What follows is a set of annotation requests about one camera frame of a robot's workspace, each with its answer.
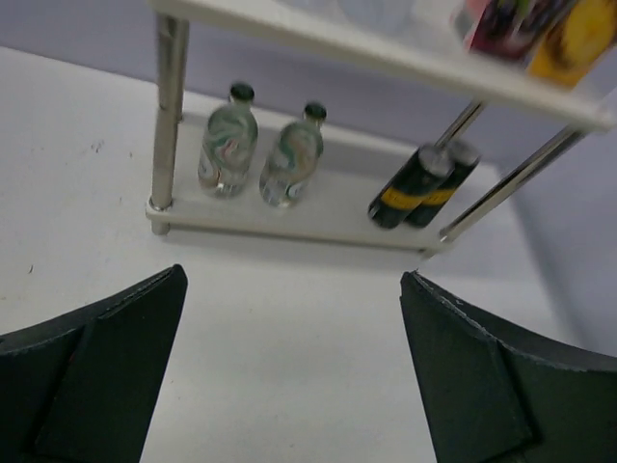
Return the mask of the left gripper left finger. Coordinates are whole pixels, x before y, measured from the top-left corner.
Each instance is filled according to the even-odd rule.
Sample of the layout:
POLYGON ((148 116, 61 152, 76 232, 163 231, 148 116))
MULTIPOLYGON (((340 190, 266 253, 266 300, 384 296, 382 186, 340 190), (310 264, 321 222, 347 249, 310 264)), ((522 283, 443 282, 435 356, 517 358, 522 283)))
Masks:
POLYGON ((2 335, 2 461, 139 461, 187 286, 175 264, 2 335))

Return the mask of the clear green cap bottle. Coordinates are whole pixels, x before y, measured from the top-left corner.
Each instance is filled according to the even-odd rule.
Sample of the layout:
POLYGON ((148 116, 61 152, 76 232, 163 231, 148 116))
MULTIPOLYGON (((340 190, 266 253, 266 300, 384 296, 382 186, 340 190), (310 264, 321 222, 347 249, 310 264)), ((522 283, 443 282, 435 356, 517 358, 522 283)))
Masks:
POLYGON ((324 151, 321 125, 326 119, 326 107, 310 101, 301 119, 282 128, 259 178, 259 192, 266 204, 286 208, 302 199, 324 151))
POLYGON ((201 188, 218 199, 239 195, 248 178, 258 138, 252 112, 255 91, 248 83, 234 82, 228 102, 208 117, 197 169, 201 188))

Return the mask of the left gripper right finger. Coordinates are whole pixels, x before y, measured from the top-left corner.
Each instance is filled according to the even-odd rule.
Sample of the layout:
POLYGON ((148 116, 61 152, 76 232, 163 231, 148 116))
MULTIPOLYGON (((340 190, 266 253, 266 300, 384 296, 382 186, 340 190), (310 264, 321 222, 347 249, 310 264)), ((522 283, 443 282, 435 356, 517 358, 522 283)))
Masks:
POLYGON ((401 310, 440 462, 613 462, 616 360, 534 333, 418 272, 401 310))

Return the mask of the black yellow drink can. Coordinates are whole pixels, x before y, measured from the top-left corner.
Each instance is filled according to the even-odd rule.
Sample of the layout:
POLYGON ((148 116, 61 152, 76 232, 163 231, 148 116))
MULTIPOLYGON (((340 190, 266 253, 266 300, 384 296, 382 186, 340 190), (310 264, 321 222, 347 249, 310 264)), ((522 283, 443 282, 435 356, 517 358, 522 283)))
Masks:
POLYGON ((451 175, 454 164, 445 150, 420 146, 370 203, 369 219, 379 228, 392 230, 451 175))
POLYGON ((454 169, 450 177, 404 219, 404 223, 410 227, 426 228, 475 170, 481 159, 474 146, 460 139, 451 140, 445 151, 452 160, 454 169))

